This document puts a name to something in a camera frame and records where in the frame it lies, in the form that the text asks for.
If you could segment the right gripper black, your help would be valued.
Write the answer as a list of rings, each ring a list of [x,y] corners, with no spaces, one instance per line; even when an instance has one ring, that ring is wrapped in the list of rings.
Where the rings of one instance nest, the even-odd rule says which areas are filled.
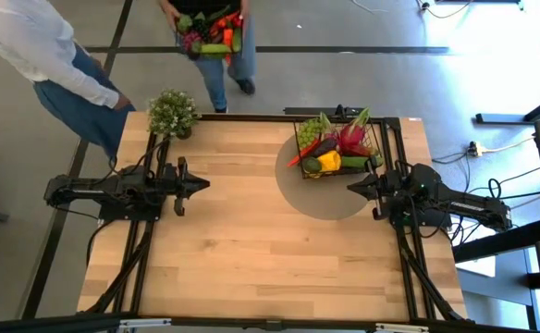
[[[387,215],[384,212],[384,203],[392,200],[409,201],[411,193],[409,190],[411,177],[409,173],[404,173],[399,170],[389,170],[383,175],[378,176],[371,162],[365,163],[365,171],[367,176],[357,182],[349,185],[348,190],[361,195],[367,201],[375,201],[373,208],[373,217],[375,220],[384,220]],[[379,178],[380,190],[379,194],[375,185]]]

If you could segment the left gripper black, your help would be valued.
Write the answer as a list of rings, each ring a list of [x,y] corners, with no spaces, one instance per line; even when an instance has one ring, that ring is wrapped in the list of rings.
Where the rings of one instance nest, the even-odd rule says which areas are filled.
[[[166,195],[175,195],[174,212],[177,216],[185,215],[183,201],[194,193],[209,187],[210,181],[192,175],[188,170],[188,162],[184,156],[178,159],[178,170],[172,164],[165,164],[161,174],[161,189]]]

